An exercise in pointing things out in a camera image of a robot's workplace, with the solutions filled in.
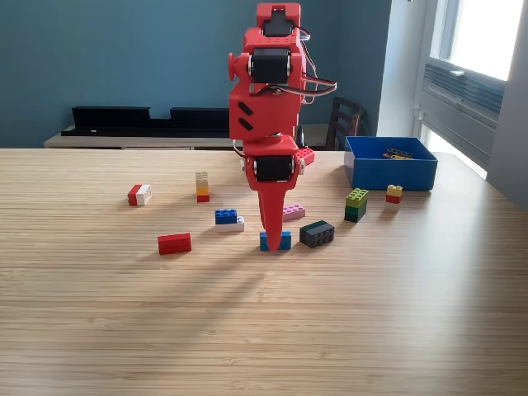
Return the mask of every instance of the white lego brick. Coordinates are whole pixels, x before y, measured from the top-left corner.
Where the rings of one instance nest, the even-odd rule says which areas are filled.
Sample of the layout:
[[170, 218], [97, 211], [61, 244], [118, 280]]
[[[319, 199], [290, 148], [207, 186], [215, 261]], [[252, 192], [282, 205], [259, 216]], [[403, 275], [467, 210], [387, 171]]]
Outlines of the white lego brick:
[[209, 176], [207, 172], [196, 173], [196, 188], [209, 188]]
[[390, 202], [385, 202], [385, 210], [393, 210], [394, 212], [399, 211], [401, 204], [391, 204]]
[[244, 230], [244, 217], [237, 217], [236, 224], [216, 224], [214, 231], [217, 233], [241, 233]]
[[147, 205], [151, 197], [152, 197], [152, 190], [149, 184], [143, 184], [135, 195], [135, 199], [138, 201], [138, 206]]

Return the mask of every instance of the robotic arm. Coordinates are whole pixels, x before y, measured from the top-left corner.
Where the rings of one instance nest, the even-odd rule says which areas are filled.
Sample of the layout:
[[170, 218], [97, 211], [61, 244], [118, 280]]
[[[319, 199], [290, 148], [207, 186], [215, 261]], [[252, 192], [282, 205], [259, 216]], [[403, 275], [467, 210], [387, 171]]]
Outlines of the robotic arm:
[[[229, 54], [229, 78], [240, 80], [229, 95], [229, 137], [243, 157], [250, 188], [258, 192], [267, 244], [275, 252], [285, 194], [304, 170], [294, 141], [300, 107], [335, 91], [337, 84], [317, 78], [304, 44], [309, 33], [300, 26], [299, 4], [259, 4], [257, 26], [244, 36], [242, 53], [237, 58]], [[306, 73], [307, 63], [314, 76]], [[307, 83], [316, 83], [315, 90], [307, 91]], [[328, 87], [318, 91], [319, 84]], [[236, 140], [243, 141], [243, 153]]]

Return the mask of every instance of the lego brick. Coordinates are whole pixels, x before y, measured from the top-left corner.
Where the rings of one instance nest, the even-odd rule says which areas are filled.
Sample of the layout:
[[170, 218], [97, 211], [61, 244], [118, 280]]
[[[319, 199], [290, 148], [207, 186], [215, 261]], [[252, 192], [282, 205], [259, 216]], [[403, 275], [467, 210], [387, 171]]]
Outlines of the lego brick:
[[207, 172], [196, 173], [196, 188], [209, 188], [209, 176]]
[[130, 206], [137, 206], [138, 199], [137, 199], [136, 194], [138, 193], [140, 188], [141, 188], [141, 185], [140, 184], [136, 184], [134, 187], [132, 187], [132, 190], [130, 190], [130, 192], [128, 194], [129, 205]]
[[366, 213], [367, 204], [368, 204], [368, 202], [365, 202], [359, 208], [354, 208], [354, 207], [351, 207], [351, 206], [345, 206], [345, 218], [348, 215], [351, 215], [351, 216], [359, 217], [359, 219], [361, 219], [361, 217], [363, 217], [365, 215], [365, 213]]
[[335, 231], [336, 229], [331, 224], [326, 223], [306, 231], [305, 240], [301, 240], [300, 242], [309, 248], [316, 248], [317, 246], [333, 241]]
[[316, 229], [317, 227], [320, 227], [321, 225], [325, 225], [325, 224], [328, 224], [328, 223], [324, 220], [320, 220], [316, 223], [311, 223], [311, 224], [305, 225], [304, 227], [301, 227], [300, 232], [299, 232], [300, 242], [304, 243], [304, 241], [306, 240], [306, 233], [310, 229]]
[[210, 196], [196, 196], [196, 202], [198, 202], [199, 204], [201, 202], [209, 202], [210, 201]]
[[149, 184], [143, 184], [139, 191], [135, 195], [135, 199], [138, 206], [145, 206], [152, 197], [152, 190]]
[[399, 205], [402, 202], [403, 196], [385, 196], [385, 202], [389, 202], [390, 204], [396, 204]]
[[315, 160], [315, 152], [308, 147], [300, 148], [295, 156], [302, 158], [306, 167]]
[[403, 188], [400, 186], [393, 186], [392, 184], [387, 187], [387, 195], [388, 196], [402, 196], [403, 195]]
[[[269, 247], [267, 246], [266, 233], [260, 233], [261, 251], [267, 252]], [[291, 249], [291, 232], [283, 231], [280, 236], [280, 244], [278, 250], [290, 250]]]
[[180, 233], [158, 237], [158, 251], [160, 255], [190, 252], [191, 235]]
[[241, 233], [244, 230], [244, 217], [237, 217], [236, 224], [216, 224], [214, 231], [217, 233]]
[[196, 194], [198, 196], [208, 196], [209, 195], [209, 187], [197, 187], [196, 188]]
[[361, 205], [363, 205], [366, 202], [366, 200], [368, 200], [368, 198], [369, 198], [369, 192], [367, 190], [356, 188], [346, 198], [346, 206], [350, 206], [352, 208], [359, 208]]
[[306, 210], [301, 205], [285, 206], [282, 210], [282, 221], [291, 221], [305, 217]]
[[136, 184], [128, 194], [130, 206], [145, 206], [152, 196], [149, 184]]
[[397, 150], [395, 148], [388, 148], [387, 152], [391, 153], [393, 155], [397, 155], [399, 157], [407, 157], [407, 158], [412, 158], [413, 157], [412, 154], [406, 153], [405, 151]]
[[359, 223], [366, 213], [366, 203], [359, 208], [356, 214], [345, 212], [345, 221], [351, 221], [352, 223]]
[[386, 210], [393, 210], [394, 212], [398, 212], [401, 205], [398, 204], [391, 204], [390, 202], [385, 202], [385, 209]]
[[360, 220], [361, 218], [357, 214], [345, 213], [345, 221], [350, 221], [351, 223], [359, 223]]
[[222, 209], [214, 211], [215, 224], [236, 224], [237, 211], [235, 209]]

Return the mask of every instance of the pink lego brick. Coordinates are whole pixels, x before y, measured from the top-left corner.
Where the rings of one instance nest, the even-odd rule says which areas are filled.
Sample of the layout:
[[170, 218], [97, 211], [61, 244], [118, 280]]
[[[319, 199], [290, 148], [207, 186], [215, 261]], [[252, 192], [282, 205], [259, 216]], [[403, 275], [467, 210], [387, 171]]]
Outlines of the pink lego brick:
[[282, 210], [282, 221], [290, 221], [305, 217], [306, 210], [301, 205], [286, 206]]
[[315, 152], [308, 147], [300, 148], [297, 154], [297, 158], [304, 158], [304, 165], [307, 167], [315, 159]]

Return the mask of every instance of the wire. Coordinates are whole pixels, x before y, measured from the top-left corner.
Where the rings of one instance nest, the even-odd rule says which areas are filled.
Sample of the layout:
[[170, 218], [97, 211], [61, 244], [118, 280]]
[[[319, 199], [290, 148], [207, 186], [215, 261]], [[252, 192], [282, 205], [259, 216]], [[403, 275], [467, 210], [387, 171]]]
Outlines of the wire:
[[250, 93], [249, 95], [251, 97], [259, 97], [260, 95], [264, 95], [267, 92], [280, 94], [280, 93], [292, 93], [294, 95], [300, 95], [302, 97], [322, 97], [324, 95], [327, 95], [330, 92], [334, 92], [337, 89], [337, 83], [335, 83], [333, 86], [321, 89], [318, 91], [310, 91], [306, 89], [300, 89], [300, 88], [293, 88], [293, 87], [286, 87], [282, 85], [267, 85], [264, 88], [260, 89], [257, 92]]
[[300, 37], [300, 40], [301, 40], [301, 41], [308, 41], [308, 40], [310, 40], [310, 32], [309, 32], [309, 31], [307, 31], [306, 29], [304, 29], [304, 28], [301, 27], [301, 26], [299, 26], [299, 30], [300, 30], [301, 32], [304, 33], [304, 35], [302, 35], [302, 36]]
[[237, 141], [234, 140], [233, 141], [233, 150], [236, 154], [238, 154], [240, 157], [242, 158], [247, 158], [246, 154], [244, 154], [243, 152], [241, 152], [238, 147], [237, 147]]
[[[300, 27], [299, 30], [302, 31], [303, 33], [305, 33], [306, 36], [310, 37], [310, 32], [307, 31], [306, 29], [304, 29], [303, 27]], [[305, 40], [301, 39], [301, 44], [303, 46], [304, 55], [306, 56], [306, 61], [309, 63], [310, 67], [312, 68], [313, 75], [315, 77], [317, 77], [317, 68], [315, 67], [315, 62], [312, 59], [312, 57], [310, 56], [310, 52], [308, 51], [308, 47], [306, 46], [306, 44], [304, 42], [305, 42]], [[318, 84], [315, 83], [314, 91], [317, 91], [317, 90], [318, 90]], [[312, 97], [311, 101], [307, 101], [306, 99], [304, 99], [303, 100], [303, 105], [311, 105], [314, 102], [315, 102], [315, 97]]]

